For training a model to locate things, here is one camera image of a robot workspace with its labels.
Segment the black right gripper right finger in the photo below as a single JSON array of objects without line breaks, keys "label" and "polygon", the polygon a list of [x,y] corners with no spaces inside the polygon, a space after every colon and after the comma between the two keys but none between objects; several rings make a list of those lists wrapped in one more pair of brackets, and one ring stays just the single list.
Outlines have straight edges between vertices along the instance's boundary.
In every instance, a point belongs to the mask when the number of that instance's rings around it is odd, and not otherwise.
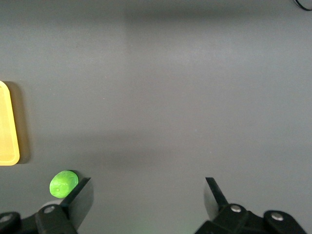
[{"label": "black right gripper right finger", "polygon": [[197,234],[250,234],[246,226],[248,211],[241,205],[229,203],[219,185],[212,177],[205,178],[204,205],[208,214]]}]

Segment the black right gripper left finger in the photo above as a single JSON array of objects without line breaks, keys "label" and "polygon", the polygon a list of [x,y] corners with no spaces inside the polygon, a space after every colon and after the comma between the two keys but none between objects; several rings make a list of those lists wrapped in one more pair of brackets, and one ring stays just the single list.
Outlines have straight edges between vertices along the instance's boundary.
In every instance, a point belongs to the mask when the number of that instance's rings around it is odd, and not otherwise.
[{"label": "black right gripper left finger", "polygon": [[35,221],[39,234],[76,234],[94,201],[91,178],[83,178],[59,204],[43,206]]}]

